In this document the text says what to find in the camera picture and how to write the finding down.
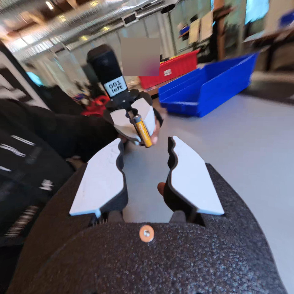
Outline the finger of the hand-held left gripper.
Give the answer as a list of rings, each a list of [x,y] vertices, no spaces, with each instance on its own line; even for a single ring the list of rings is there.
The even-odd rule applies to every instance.
[[[137,109],[149,135],[152,136],[156,125],[153,107],[144,98],[140,98],[134,102],[134,108]]]
[[[126,110],[115,110],[110,113],[115,129],[120,135],[131,141],[134,145],[140,145],[141,138],[134,124],[127,117]]]

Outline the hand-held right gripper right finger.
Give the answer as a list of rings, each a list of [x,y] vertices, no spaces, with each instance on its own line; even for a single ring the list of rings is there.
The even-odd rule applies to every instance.
[[[205,161],[177,136],[168,137],[169,172],[163,187],[171,221],[203,221],[202,215],[222,217],[225,211]]]

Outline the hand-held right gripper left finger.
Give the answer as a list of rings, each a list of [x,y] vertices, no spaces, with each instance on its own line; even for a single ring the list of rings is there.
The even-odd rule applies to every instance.
[[[123,168],[123,142],[117,138],[88,161],[69,215],[100,218],[111,211],[122,212],[128,203]]]

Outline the yellow black battery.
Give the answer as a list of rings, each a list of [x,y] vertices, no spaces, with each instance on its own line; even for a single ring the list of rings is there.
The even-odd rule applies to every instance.
[[[145,123],[142,120],[141,115],[137,114],[136,116],[133,117],[132,121],[133,121],[134,127],[135,127],[138,135],[140,136],[142,142],[144,143],[145,147],[146,148],[151,147],[153,144],[152,144],[149,132],[145,126]]]

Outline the blue plastic bin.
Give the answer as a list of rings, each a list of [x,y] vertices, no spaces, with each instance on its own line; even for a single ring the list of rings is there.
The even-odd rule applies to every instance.
[[[158,90],[167,112],[204,117],[228,101],[251,82],[259,52],[206,64]]]

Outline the person's left forearm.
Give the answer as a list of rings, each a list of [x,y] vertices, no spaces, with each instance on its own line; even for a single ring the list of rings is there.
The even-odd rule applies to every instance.
[[[128,141],[112,124],[95,116],[54,114],[44,124],[44,139],[59,155],[79,156],[84,163],[115,139],[121,139],[123,144]]]

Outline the red plastic tote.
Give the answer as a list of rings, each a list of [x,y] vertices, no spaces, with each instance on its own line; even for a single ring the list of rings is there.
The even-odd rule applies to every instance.
[[[89,106],[86,106],[85,110],[81,112],[84,116],[103,117],[106,110],[106,104],[110,101],[110,98],[106,95],[100,95],[90,102]]]

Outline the white air vent grille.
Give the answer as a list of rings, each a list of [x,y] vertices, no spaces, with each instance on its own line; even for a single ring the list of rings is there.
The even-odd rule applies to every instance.
[[[137,13],[133,12],[127,16],[124,16],[122,17],[122,20],[123,20],[124,26],[129,26],[132,23],[135,23],[138,21]]]

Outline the black floor lamp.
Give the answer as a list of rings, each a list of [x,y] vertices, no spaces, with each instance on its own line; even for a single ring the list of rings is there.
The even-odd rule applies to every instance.
[[[172,21],[171,21],[171,11],[173,10],[174,7],[175,7],[175,4],[170,4],[161,10],[161,14],[163,15],[163,19],[165,22],[165,28],[167,29],[168,35],[169,35],[168,39],[171,41],[171,44],[172,44],[173,57],[178,55],[176,42],[175,42],[175,36],[174,36],[174,30],[173,30]]]

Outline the black-white marker sign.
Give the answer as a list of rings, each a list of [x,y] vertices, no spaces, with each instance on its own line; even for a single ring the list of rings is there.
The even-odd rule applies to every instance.
[[[10,100],[50,110],[37,85],[2,41],[0,41],[0,100],[1,104]]]

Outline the wooden support column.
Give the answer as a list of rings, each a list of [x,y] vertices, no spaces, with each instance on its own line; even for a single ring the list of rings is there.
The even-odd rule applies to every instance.
[[[213,8],[213,21],[216,24],[217,61],[225,57],[225,17],[234,11],[234,7],[225,5],[224,0],[215,0]]]

